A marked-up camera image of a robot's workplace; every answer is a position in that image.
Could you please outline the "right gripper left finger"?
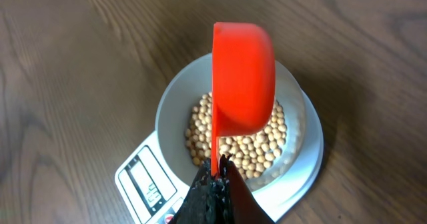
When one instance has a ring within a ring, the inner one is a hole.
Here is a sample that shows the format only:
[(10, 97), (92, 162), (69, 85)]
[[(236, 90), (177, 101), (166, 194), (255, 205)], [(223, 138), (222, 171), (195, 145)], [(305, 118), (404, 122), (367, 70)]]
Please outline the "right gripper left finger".
[(203, 165), (169, 224), (233, 224), (227, 173), (227, 168), (224, 167), (220, 169), (218, 177), (213, 177), (210, 168)]

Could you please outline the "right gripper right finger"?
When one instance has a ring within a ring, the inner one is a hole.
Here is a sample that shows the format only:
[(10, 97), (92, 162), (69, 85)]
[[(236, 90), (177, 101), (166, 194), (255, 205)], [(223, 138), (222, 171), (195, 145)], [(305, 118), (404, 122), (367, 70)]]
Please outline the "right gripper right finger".
[(230, 156), (220, 158), (220, 173), (229, 180), (230, 199), (235, 224), (274, 224), (258, 205)]

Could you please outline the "red measuring scoop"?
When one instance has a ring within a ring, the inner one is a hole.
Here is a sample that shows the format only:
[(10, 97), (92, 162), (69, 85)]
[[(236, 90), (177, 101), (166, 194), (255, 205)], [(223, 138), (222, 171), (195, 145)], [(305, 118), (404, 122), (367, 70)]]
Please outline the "red measuring scoop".
[(256, 133), (270, 118), (276, 66), (267, 32), (253, 23), (215, 23), (211, 80), (211, 175), (216, 176), (219, 138)]

